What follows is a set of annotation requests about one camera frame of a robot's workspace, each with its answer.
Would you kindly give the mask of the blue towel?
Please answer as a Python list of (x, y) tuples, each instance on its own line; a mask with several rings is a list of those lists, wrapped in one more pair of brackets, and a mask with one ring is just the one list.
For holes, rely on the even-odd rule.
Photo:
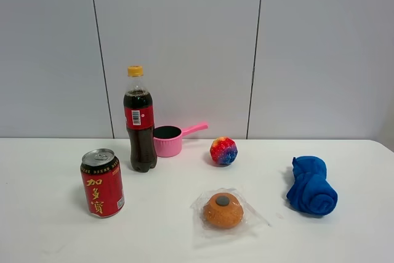
[(337, 192), (327, 182), (326, 163), (316, 156), (294, 157), (294, 184), (286, 194), (297, 211), (313, 216), (325, 216), (336, 207)]

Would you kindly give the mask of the pink toy saucepan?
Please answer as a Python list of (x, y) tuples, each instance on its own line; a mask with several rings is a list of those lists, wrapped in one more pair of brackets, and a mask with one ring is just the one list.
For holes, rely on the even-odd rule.
[(158, 157), (169, 158), (182, 151), (182, 140), (185, 136), (208, 128), (207, 123), (181, 129), (177, 126), (160, 126), (153, 131), (153, 142)]

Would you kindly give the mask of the multicolour bumpy ball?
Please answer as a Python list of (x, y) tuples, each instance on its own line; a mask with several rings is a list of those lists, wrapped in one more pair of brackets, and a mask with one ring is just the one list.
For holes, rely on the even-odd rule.
[(216, 138), (209, 152), (213, 162), (219, 166), (231, 165), (238, 155), (236, 143), (229, 137)]

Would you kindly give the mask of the cola bottle yellow cap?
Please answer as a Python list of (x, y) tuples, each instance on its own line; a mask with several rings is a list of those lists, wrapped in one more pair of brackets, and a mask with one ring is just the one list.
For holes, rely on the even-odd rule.
[(137, 172), (148, 172), (157, 164), (153, 143), (155, 128), (153, 99), (143, 85), (143, 67), (129, 66), (130, 86), (123, 98), (126, 131), (131, 144), (131, 166)]

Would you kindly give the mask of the wrapped brown bun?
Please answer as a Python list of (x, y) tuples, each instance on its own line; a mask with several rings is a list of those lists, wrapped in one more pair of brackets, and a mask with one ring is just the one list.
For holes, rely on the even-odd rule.
[(205, 191), (191, 204), (197, 248), (255, 237), (270, 223), (235, 188)]

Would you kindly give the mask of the red herbal tea can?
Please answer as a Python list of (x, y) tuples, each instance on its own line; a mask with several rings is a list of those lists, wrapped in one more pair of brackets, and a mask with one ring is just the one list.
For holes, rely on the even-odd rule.
[(101, 218), (117, 214), (125, 199), (120, 162), (113, 150), (87, 152), (80, 171), (90, 213)]

